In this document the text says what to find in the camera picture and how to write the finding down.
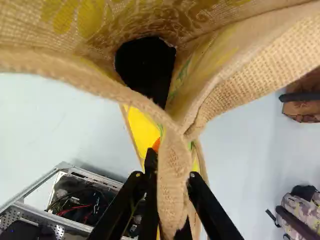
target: yellow fabric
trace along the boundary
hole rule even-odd
[[[128,122],[128,131],[131,132],[132,142],[137,149],[140,164],[144,170],[147,150],[153,146],[158,138],[162,137],[163,127],[135,107],[123,105],[123,108],[125,110],[123,117]],[[190,142],[188,145],[191,151],[193,144]],[[192,171],[200,173],[199,160],[196,154],[193,158]]]

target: black strap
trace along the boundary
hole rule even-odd
[[[283,240],[286,240],[285,237],[287,238],[287,240],[291,240],[291,237],[289,236],[288,233],[283,234],[282,236]]]
[[[269,215],[269,217],[274,221],[274,225],[277,227],[277,228],[281,228],[281,226],[279,224],[277,224],[277,219],[276,217],[270,212],[269,209],[265,210],[266,214]]]

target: brown bag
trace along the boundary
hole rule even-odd
[[[126,87],[113,66],[122,43],[150,35],[177,49],[165,111]],[[64,81],[163,126],[157,204],[172,239],[194,214],[187,143],[215,116],[320,65],[320,1],[0,0],[0,46],[3,72]]]
[[[320,67],[286,88],[279,98],[283,114],[299,123],[320,122]]]

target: red wire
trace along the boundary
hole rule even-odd
[[[71,209],[62,210],[62,211],[58,212],[56,215],[62,216],[62,215],[66,214],[66,213],[68,213],[68,212],[70,212],[70,211],[72,211],[72,210],[74,210],[74,209],[87,208],[87,207],[90,207],[90,206],[92,206],[92,204],[83,205],[83,206],[74,206],[74,207],[72,207]]]

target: backpack strap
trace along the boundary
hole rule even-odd
[[[274,225],[277,227],[277,228],[281,228],[281,226],[279,224],[277,224],[277,219],[276,217],[270,212],[269,209],[265,210],[266,214],[269,215],[269,217],[273,220],[274,222]]]

